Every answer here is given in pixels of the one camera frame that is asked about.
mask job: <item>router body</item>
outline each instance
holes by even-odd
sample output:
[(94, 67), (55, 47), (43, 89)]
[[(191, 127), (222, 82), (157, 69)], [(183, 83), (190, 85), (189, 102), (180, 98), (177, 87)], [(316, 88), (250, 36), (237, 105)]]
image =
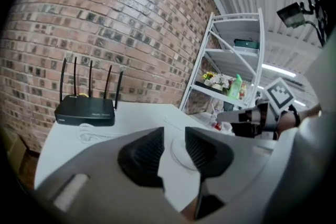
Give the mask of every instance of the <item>router body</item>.
[(106, 99), (112, 66), (110, 66), (108, 72), (104, 97), (94, 98), (91, 97), (91, 73), (92, 73), (92, 61), (91, 61), (90, 73), (89, 73), (89, 94), (88, 97), (86, 97), (83, 95), (77, 95), (76, 93), (76, 61), (77, 57), (75, 57), (75, 64), (73, 68), (74, 94), (67, 95), (62, 100), (63, 78), (67, 63), (66, 59), (64, 59), (63, 61), (61, 80), (60, 80), (60, 90), (59, 90), (60, 103), (55, 110), (55, 118), (57, 123), (66, 125), (80, 125), (82, 123), (87, 123), (93, 126), (113, 126), (115, 122), (114, 110), (117, 109), (118, 96), (123, 72), (120, 72), (119, 75), (117, 92), (115, 95), (115, 107), (113, 107), (113, 101), (110, 99)]

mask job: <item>brick wall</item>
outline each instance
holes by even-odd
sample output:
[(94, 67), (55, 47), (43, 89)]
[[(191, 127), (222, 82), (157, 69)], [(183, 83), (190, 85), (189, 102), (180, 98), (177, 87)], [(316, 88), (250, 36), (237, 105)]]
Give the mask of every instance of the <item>brick wall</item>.
[(110, 98), (124, 70), (121, 100), (179, 105), (211, 12), (212, 0), (17, 0), (1, 40), (2, 125), (40, 151), (64, 57), (64, 93), (77, 56), (77, 92), (87, 92), (92, 60), (94, 97), (112, 64)]

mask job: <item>white shelving unit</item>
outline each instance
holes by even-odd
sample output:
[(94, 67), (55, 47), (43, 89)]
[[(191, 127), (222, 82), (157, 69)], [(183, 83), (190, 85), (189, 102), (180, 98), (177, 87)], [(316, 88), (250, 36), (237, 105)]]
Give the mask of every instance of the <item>white shelving unit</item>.
[[(217, 38), (221, 49), (206, 48), (210, 35)], [(259, 49), (234, 47), (235, 39), (259, 42)], [(184, 110), (192, 90), (202, 92), (241, 108), (254, 106), (254, 97), (261, 78), (264, 53), (265, 30), (261, 8), (258, 9), (258, 13), (220, 16), (211, 14), (195, 66), (180, 104), (180, 110)], [(239, 74), (243, 80), (254, 85), (247, 92), (247, 98), (244, 102), (194, 84), (203, 57), (211, 63), (217, 73), (223, 73), (231, 77), (236, 77), (236, 74)]]

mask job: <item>coiled white cable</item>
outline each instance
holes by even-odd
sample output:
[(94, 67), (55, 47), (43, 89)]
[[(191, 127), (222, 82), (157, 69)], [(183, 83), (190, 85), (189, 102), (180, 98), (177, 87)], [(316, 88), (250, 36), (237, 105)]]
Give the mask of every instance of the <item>coiled white cable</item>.
[(77, 138), (82, 143), (93, 144), (96, 142), (102, 142), (123, 136), (124, 134), (105, 133), (99, 130), (99, 127), (95, 127), (91, 124), (82, 123), (79, 125), (77, 132)]

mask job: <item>white table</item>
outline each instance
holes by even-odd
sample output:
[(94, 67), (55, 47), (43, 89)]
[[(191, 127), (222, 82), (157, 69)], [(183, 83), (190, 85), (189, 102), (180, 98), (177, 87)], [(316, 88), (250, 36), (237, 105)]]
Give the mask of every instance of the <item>white table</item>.
[[(111, 127), (96, 127), (104, 133), (113, 133), (120, 135), (127, 135), (133, 132), (152, 129), (155, 127), (164, 127), (164, 146), (165, 152), (162, 155), (160, 161), (160, 168), (164, 161), (164, 177), (166, 193), (169, 192), (167, 184), (173, 185), (172, 192), (168, 200), (172, 203), (176, 210), (182, 210), (188, 205), (198, 194), (197, 177), (199, 173), (195, 175), (195, 172), (183, 168), (175, 162), (171, 155), (167, 153), (170, 150), (172, 138), (181, 136), (184, 140), (184, 129), (186, 126), (199, 127), (205, 129), (205, 127), (193, 120), (188, 115), (184, 114), (181, 110), (173, 106), (172, 104), (148, 104), (148, 103), (128, 103), (119, 102), (118, 109), (116, 110), (115, 124)], [(36, 174), (35, 174), (35, 189), (55, 170), (60, 168), (67, 161), (75, 157), (78, 153), (92, 144), (99, 141), (92, 141), (91, 143), (83, 143), (78, 136), (78, 126), (62, 125), (55, 122), (50, 130), (50, 133), (45, 141), (40, 154)], [(170, 177), (166, 179), (165, 176), (179, 174), (179, 180)], [(182, 182), (182, 177), (185, 178), (185, 182), (179, 186)]]

